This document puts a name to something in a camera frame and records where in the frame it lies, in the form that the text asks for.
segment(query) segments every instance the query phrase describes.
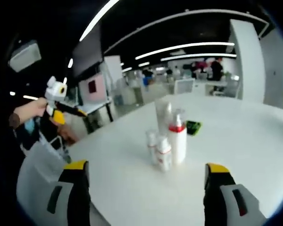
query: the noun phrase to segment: red label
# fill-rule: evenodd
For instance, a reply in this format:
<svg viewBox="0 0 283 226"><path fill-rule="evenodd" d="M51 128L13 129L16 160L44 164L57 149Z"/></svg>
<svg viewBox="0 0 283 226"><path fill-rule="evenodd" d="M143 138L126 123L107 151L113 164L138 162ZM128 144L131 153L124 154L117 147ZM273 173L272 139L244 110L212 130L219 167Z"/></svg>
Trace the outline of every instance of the red label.
<svg viewBox="0 0 283 226"><path fill-rule="evenodd" d="M169 130L174 132L174 133L180 133L185 129L185 126L169 126Z"/></svg>
<svg viewBox="0 0 283 226"><path fill-rule="evenodd" d="M170 151L171 151L171 149L169 151L165 152L165 153L162 153L159 150L157 150L157 152L160 153L160 154L168 154Z"/></svg>

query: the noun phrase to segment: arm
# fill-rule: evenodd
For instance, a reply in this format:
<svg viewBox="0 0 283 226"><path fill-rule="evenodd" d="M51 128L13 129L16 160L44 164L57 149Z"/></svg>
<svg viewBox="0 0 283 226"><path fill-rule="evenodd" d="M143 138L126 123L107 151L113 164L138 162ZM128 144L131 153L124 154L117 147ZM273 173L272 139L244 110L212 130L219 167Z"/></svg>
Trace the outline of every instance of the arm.
<svg viewBox="0 0 283 226"><path fill-rule="evenodd" d="M68 145L73 145L79 140L79 138L74 134L74 132L67 124L60 125L56 123L52 118L50 118L50 121L57 126L58 134L63 137Z"/></svg>
<svg viewBox="0 0 283 226"><path fill-rule="evenodd" d="M23 124L28 119L35 116L43 116L47 105L45 98L39 98L20 107L16 107L14 113L18 115L20 122L19 125Z"/></svg>

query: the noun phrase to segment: yellow robot part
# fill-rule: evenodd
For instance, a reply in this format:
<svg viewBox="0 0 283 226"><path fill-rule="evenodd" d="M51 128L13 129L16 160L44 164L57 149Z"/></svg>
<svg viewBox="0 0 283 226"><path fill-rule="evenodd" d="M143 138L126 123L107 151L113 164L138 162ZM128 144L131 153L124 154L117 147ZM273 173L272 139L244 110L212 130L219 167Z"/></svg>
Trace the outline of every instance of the yellow robot part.
<svg viewBox="0 0 283 226"><path fill-rule="evenodd" d="M82 170L87 160L75 161L64 166L65 170Z"/></svg>
<svg viewBox="0 0 283 226"><path fill-rule="evenodd" d="M64 115L61 111L59 110L54 110L53 112L53 120L59 124L64 125L65 124L65 119Z"/></svg>
<svg viewBox="0 0 283 226"><path fill-rule="evenodd" d="M218 165L214 163L207 163L207 165L211 173L229 173L230 172L226 167L222 165Z"/></svg>
<svg viewBox="0 0 283 226"><path fill-rule="evenodd" d="M78 112L82 113L83 115L87 116L86 112L82 111L81 109L78 109Z"/></svg>

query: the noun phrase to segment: white pillar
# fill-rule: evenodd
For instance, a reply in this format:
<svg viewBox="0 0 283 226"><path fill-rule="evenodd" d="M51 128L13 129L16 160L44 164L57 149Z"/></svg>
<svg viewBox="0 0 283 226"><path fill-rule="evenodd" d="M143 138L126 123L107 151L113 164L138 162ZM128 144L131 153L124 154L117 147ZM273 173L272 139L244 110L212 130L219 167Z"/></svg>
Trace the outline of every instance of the white pillar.
<svg viewBox="0 0 283 226"><path fill-rule="evenodd" d="M241 82L238 97L247 101L263 103L265 68L257 32L252 23L233 19L230 22Z"/></svg>
<svg viewBox="0 0 283 226"><path fill-rule="evenodd" d="M104 57L106 65L106 82L108 92L115 89L116 83L119 79L123 79L121 58L120 56L106 56Z"/></svg>
<svg viewBox="0 0 283 226"><path fill-rule="evenodd" d="M175 66L177 66L177 62L172 60L168 62L168 68L170 68L173 72L175 71Z"/></svg>

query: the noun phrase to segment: white wall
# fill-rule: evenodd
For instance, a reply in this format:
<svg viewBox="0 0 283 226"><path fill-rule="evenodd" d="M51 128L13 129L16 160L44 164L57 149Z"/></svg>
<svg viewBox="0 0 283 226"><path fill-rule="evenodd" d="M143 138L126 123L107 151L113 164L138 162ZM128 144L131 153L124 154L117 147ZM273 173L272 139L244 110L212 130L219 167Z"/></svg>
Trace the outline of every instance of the white wall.
<svg viewBox="0 0 283 226"><path fill-rule="evenodd" d="M237 54L237 69L240 74L241 88L238 97L263 103L265 69L257 32L252 23L233 19L230 22Z"/></svg>
<svg viewBox="0 0 283 226"><path fill-rule="evenodd" d="M283 109L283 38L274 29L260 44L266 71L264 103Z"/></svg>
<svg viewBox="0 0 283 226"><path fill-rule="evenodd" d="M221 65L223 67L224 72L229 72L233 75L240 76L240 73L239 73L238 68L237 68L236 59L223 57Z"/></svg>

